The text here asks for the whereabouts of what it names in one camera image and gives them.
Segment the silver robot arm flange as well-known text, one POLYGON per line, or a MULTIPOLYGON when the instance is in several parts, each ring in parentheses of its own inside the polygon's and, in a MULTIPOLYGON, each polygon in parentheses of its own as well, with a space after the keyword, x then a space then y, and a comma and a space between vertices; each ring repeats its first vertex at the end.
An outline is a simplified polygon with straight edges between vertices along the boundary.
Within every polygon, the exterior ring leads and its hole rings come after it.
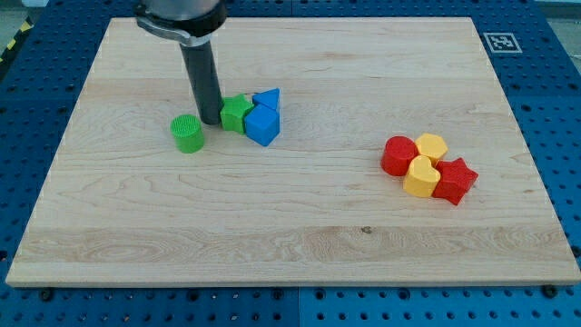
POLYGON ((133 12, 143 30, 187 47, 207 43, 228 15, 222 0, 138 0, 133 12))

